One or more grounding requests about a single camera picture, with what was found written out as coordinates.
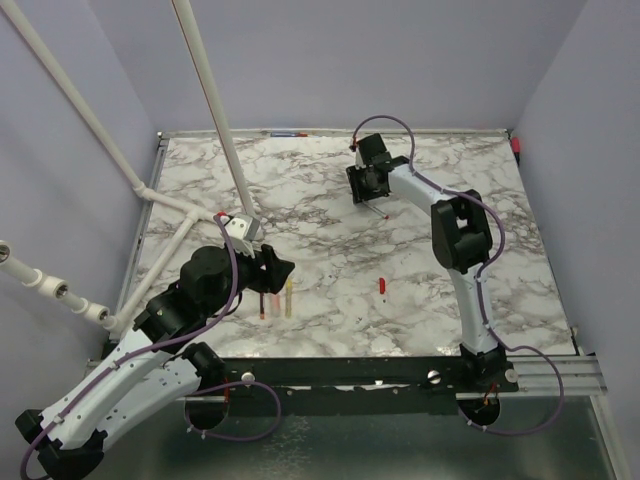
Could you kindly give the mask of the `thin silver red pen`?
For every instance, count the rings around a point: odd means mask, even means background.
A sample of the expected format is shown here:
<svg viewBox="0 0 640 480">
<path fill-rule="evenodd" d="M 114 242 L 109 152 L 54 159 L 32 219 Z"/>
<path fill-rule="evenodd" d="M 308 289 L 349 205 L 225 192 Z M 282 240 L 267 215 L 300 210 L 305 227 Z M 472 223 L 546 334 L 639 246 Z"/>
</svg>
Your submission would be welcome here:
<svg viewBox="0 0 640 480">
<path fill-rule="evenodd" d="M 363 202 L 363 206 L 366 207 L 368 210 L 374 212 L 376 215 L 378 215 L 379 217 L 381 217 L 384 220 L 389 220 L 390 219 L 390 216 L 388 214 L 383 212 L 378 207 L 376 207 L 374 205 L 371 205 L 369 202 Z"/>
</svg>

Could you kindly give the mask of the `pink pencil-shaped marker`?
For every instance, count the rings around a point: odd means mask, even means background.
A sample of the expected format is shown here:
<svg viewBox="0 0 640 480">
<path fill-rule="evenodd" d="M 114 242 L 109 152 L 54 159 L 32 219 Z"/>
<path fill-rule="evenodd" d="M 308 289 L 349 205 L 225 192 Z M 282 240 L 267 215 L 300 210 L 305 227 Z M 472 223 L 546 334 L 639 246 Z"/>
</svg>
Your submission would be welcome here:
<svg viewBox="0 0 640 480">
<path fill-rule="evenodd" d="M 270 297 L 270 314 L 274 318 L 279 318 L 282 314 L 281 297 L 279 294 L 272 294 Z"/>
</svg>

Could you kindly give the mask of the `yellow highlighter pen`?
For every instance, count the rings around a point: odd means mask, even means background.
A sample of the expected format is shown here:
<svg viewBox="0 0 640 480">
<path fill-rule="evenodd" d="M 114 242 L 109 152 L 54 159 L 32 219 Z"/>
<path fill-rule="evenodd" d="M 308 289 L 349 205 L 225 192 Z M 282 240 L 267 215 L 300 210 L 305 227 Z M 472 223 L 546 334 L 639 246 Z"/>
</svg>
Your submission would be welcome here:
<svg viewBox="0 0 640 480">
<path fill-rule="evenodd" d="M 292 317 L 293 281 L 288 279 L 285 286 L 285 317 Z"/>
</svg>

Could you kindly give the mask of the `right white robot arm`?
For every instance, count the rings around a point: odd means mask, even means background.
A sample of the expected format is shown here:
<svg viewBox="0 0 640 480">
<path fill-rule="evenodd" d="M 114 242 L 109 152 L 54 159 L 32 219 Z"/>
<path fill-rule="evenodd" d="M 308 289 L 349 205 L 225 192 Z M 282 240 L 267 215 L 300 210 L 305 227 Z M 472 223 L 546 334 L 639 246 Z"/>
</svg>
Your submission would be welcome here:
<svg viewBox="0 0 640 480">
<path fill-rule="evenodd" d="M 394 193 L 429 215 L 432 249 L 450 275 L 460 314 L 459 378 L 467 389 L 483 390 L 506 365 L 506 353 L 496 339 L 486 287 L 493 238 L 482 197 L 436 184 L 411 159 L 392 156 L 378 133 L 353 140 L 350 149 L 355 164 L 346 173 L 355 204 Z"/>
</svg>

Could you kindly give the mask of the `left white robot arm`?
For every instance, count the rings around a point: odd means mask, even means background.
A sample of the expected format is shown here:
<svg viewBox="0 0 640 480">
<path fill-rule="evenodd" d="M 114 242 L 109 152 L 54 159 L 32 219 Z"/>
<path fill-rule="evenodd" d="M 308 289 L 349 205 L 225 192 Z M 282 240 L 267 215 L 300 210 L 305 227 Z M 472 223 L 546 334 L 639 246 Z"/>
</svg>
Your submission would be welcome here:
<svg viewBox="0 0 640 480">
<path fill-rule="evenodd" d="M 224 361 L 197 341 L 243 291 L 275 294 L 295 265 L 264 244 L 245 255 L 229 247 L 197 249 L 178 279 L 153 297 L 114 350 L 65 397 L 28 409 L 16 427 L 48 479 L 83 479 L 125 433 L 172 401 L 233 387 Z"/>
</svg>

